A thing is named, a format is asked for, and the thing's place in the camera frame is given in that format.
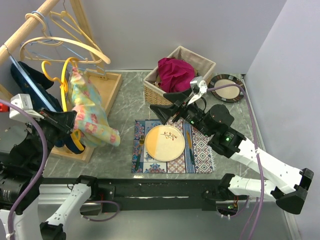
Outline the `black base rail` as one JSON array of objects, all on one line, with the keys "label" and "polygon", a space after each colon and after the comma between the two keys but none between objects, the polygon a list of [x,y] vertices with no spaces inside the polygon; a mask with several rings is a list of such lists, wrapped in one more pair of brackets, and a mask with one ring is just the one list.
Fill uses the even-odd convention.
[{"label": "black base rail", "polygon": [[110,202],[120,205],[122,211],[201,209],[215,211],[217,202],[245,200],[228,190],[219,190],[215,179],[107,179],[97,181],[97,191],[91,200],[104,200],[102,211],[116,209]]}]

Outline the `blue wire hanger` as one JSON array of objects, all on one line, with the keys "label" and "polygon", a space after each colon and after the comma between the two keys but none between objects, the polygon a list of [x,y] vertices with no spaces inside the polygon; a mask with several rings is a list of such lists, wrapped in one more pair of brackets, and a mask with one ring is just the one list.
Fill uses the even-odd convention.
[{"label": "blue wire hanger", "polygon": [[[48,25],[51,36],[71,39],[70,36],[68,36],[64,31],[62,31],[58,26],[56,26],[50,20],[49,15],[47,17],[40,16],[40,18],[42,18],[44,20],[44,22]],[[75,45],[71,45],[71,44],[68,44],[68,43],[66,44],[66,46],[68,48],[70,48],[71,50],[75,51],[76,53],[80,54],[80,56],[88,58],[89,60],[92,59],[87,50],[84,50],[84,49],[82,49],[80,47],[77,47]],[[41,58],[47,57],[47,58],[50,58],[50,59],[60,60],[60,62],[53,62],[53,61],[48,60],[51,63],[62,63],[68,57],[74,57],[74,58],[77,58],[79,60],[78,61],[79,64],[83,65],[83,70],[85,70],[85,69],[90,69],[90,70],[95,70],[95,71],[97,70],[96,65],[94,65],[94,64],[80,63],[80,59],[76,55],[74,55],[72,52],[68,51],[66,48],[64,48],[62,46],[49,47],[49,46],[40,45],[40,44],[33,44],[31,46],[28,45],[26,48],[32,54],[36,53],[36,54],[40,55]],[[107,65],[107,64],[102,62],[102,69],[104,71],[106,71],[105,70],[105,65]]]}]

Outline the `orange plastic hanger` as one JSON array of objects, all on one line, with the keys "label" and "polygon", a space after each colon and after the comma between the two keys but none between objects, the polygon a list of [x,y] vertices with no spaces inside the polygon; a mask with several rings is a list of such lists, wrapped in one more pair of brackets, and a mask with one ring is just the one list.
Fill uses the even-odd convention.
[{"label": "orange plastic hanger", "polygon": [[[58,77],[52,78],[49,76],[49,74],[46,71],[46,65],[51,65],[49,61],[45,60],[41,63],[41,69],[45,77],[52,82],[58,81],[60,83],[60,96],[61,96],[62,109],[64,112],[68,111],[67,102],[66,102],[66,93],[68,92],[68,86],[69,86],[66,78],[67,66],[68,64],[71,64],[73,67],[77,68],[78,62],[79,60],[76,57],[69,57],[63,64],[61,78],[58,78]],[[77,147],[77,149],[80,151],[84,151],[85,148],[80,142],[80,139],[81,139],[80,131],[76,130],[75,133],[71,132],[70,136],[73,143]]]}]

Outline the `yellow plastic hanger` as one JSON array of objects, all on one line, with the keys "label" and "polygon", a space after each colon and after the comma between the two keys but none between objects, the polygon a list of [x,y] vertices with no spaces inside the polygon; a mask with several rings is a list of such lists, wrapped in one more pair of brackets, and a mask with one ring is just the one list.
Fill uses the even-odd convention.
[{"label": "yellow plastic hanger", "polygon": [[82,30],[76,20],[67,11],[50,11],[49,18],[57,27],[64,31],[73,40],[80,43],[86,42],[88,45],[101,52],[101,49],[98,47],[98,45],[94,43],[94,41],[84,32],[84,30]]}]

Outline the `light blue wide hanger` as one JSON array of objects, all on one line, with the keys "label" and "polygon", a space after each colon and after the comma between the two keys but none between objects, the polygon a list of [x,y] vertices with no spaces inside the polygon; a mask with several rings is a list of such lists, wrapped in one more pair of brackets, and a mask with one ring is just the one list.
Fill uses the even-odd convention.
[{"label": "light blue wide hanger", "polygon": [[29,67],[26,63],[17,61],[13,56],[9,58],[12,62],[11,76],[22,92],[30,95],[34,109],[45,108],[52,112],[59,112],[61,110],[59,101],[47,92],[53,83],[43,73]]}]

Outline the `striped rim dark plate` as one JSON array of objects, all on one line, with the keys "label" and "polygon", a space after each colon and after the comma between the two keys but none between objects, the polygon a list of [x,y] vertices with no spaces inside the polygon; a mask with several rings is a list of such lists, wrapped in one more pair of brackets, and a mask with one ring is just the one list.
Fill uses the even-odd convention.
[{"label": "striped rim dark plate", "polygon": [[[208,88],[218,88],[225,85],[236,84],[244,91],[246,90],[241,79],[230,74],[218,74],[214,76],[208,84]],[[243,92],[237,86],[228,86],[211,92],[217,99],[226,103],[235,103],[244,98]]]}]

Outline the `magenta pleated skirt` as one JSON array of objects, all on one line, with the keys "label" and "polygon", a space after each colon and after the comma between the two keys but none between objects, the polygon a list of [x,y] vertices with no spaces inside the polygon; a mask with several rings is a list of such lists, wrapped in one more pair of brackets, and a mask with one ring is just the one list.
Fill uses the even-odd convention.
[{"label": "magenta pleated skirt", "polygon": [[184,60],[165,57],[158,61],[159,87],[166,93],[184,92],[190,88],[190,82],[197,71]]}]

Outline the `cream wooden hanger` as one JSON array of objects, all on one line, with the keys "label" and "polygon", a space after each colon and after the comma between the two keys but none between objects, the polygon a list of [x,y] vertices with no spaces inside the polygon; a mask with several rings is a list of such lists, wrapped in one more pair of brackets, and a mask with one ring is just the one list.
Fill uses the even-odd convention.
[{"label": "cream wooden hanger", "polygon": [[[21,44],[21,47],[19,50],[19,56],[20,56],[21,60],[28,59],[28,60],[32,60],[32,61],[45,61],[45,60],[47,60],[47,61],[51,61],[51,62],[60,62],[59,59],[51,59],[48,57],[41,58],[41,56],[39,54],[31,53],[30,51],[27,50],[27,46],[31,46],[34,44],[40,44],[43,46],[53,47],[53,48],[62,46],[63,48],[67,49],[68,51],[70,51],[71,53],[76,55],[79,58],[79,62],[82,64],[97,65],[101,62],[104,62],[105,64],[108,65],[111,63],[110,58],[107,57],[106,55],[104,55],[102,50],[100,52],[100,51],[96,50],[95,48],[93,48],[92,46],[85,44],[85,43],[78,42],[76,40],[73,40],[72,38],[68,39],[68,38],[64,38],[64,37],[52,36],[49,31],[49,26],[44,22],[44,20],[41,17],[35,15],[34,13],[27,13],[25,15],[25,19],[28,20],[30,18],[36,19],[41,23],[41,25],[42,25],[41,31],[43,33],[43,36],[29,39]],[[76,53],[75,51],[73,51],[72,49],[67,47],[66,44],[74,45],[76,47],[79,47],[81,49],[88,51],[92,59],[90,60],[87,57],[80,56],[80,54]]]}]

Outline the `yellow cream dinner plate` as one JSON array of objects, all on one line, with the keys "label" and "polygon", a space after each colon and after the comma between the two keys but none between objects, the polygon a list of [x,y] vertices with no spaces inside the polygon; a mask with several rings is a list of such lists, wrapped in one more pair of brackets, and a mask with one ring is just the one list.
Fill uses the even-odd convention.
[{"label": "yellow cream dinner plate", "polygon": [[186,142],[183,133],[172,125],[158,125],[146,135],[145,149],[156,161],[170,162],[181,156]]}]

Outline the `patterned placemat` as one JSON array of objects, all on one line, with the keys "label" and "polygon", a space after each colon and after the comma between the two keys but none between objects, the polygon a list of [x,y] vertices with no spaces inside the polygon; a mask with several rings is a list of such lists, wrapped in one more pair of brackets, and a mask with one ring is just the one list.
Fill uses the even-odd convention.
[{"label": "patterned placemat", "polygon": [[136,161],[139,152],[139,140],[141,135],[146,136],[147,133],[161,123],[157,119],[136,119],[134,124],[133,135],[133,153],[132,153],[132,173],[144,174],[209,174],[215,170],[213,150],[207,145],[209,137],[202,135],[193,126],[180,119],[177,122],[169,121],[168,124],[178,128],[183,136],[187,137],[189,131],[192,151],[194,155],[195,165],[192,165],[189,145],[187,139],[184,152],[175,160],[162,162],[153,159],[148,155],[145,148],[142,148],[139,170],[135,170]]}]

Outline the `wicker basket with liner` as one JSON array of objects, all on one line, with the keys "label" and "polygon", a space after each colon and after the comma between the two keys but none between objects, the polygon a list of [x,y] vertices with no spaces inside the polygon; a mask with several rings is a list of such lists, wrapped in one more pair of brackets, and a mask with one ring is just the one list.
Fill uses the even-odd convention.
[{"label": "wicker basket with liner", "polygon": [[[175,58],[189,63],[197,73],[203,77],[203,80],[208,85],[214,76],[216,63],[205,58],[183,46],[178,46],[171,52],[168,58]],[[158,77],[158,67],[154,68],[143,80],[144,99],[150,104],[169,105],[170,102],[163,97],[165,93],[158,86],[154,85]]]}]

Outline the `pastel floral skirt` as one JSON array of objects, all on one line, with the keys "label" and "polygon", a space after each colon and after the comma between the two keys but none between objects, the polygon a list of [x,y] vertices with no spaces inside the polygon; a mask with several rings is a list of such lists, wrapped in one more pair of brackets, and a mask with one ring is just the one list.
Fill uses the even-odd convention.
[{"label": "pastel floral skirt", "polygon": [[84,146],[120,145],[120,133],[110,127],[99,91],[77,67],[70,71],[66,96],[72,110],[77,112],[73,129],[79,131],[79,141]]}]

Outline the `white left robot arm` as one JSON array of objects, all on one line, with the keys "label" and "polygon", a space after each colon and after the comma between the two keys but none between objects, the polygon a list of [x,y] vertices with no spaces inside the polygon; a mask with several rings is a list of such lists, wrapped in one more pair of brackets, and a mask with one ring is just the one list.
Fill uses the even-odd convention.
[{"label": "white left robot arm", "polygon": [[65,240],[70,221],[86,201],[100,194],[98,179],[81,175],[71,193],[49,219],[39,223],[38,203],[43,171],[55,143],[74,126],[76,112],[42,109],[35,120],[19,110],[32,124],[32,132],[0,158],[0,219],[8,240]]}]

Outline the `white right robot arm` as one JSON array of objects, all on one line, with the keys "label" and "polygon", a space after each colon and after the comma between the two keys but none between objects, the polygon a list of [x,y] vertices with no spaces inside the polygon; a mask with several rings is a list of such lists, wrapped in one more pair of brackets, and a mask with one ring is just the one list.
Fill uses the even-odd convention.
[{"label": "white right robot arm", "polygon": [[255,172],[261,179],[244,178],[226,173],[219,185],[204,196],[214,201],[226,201],[235,196],[248,196],[274,201],[282,210],[299,215],[306,201],[314,172],[292,167],[260,149],[242,133],[231,127],[234,117],[223,104],[208,111],[192,102],[192,91],[166,93],[170,105],[152,104],[150,109],[162,124],[185,120],[201,134],[209,137],[208,145],[217,154],[237,161]]}]

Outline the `wooden clothes rack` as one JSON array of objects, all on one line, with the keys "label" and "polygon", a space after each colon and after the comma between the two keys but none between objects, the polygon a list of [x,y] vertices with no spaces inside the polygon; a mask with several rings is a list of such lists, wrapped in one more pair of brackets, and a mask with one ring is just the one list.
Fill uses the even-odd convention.
[{"label": "wooden clothes rack", "polygon": [[[25,44],[22,43],[34,29],[44,21],[40,18],[43,15],[52,15],[52,8],[58,3],[57,0],[46,0],[37,10],[36,14],[28,13],[25,15],[25,22],[19,27],[18,30],[8,39],[5,43],[0,46],[0,62],[3,63],[10,56],[10,53],[14,52],[18,47],[20,47],[20,59],[25,58],[24,47]],[[123,82],[122,75],[118,73],[112,73],[104,71],[102,69],[102,62],[105,64],[110,64],[111,60],[103,54],[102,50],[96,45],[93,40],[92,31],[88,23],[87,16],[85,14],[85,9],[80,0],[71,0],[71,7],[73,9],[76,20],[73,22],[81,35],[83,35],[86,40],[85,43],[81,42],[78,38],[66,39],[62,37],[36,37],[30,41],[40,41],[40,40],[57,40],[59,42],[65,42],[72,45],[81,47],[89,52],[91,52],[92,61],[87,59],[82,60],[82,64],[94,64],[97,70],[85,69],[84,73],[90,81],[97,87],[97,90],[102,96],[102,105],[106,114],[109,114],[114,100],[119,92],[120,86]]]}]

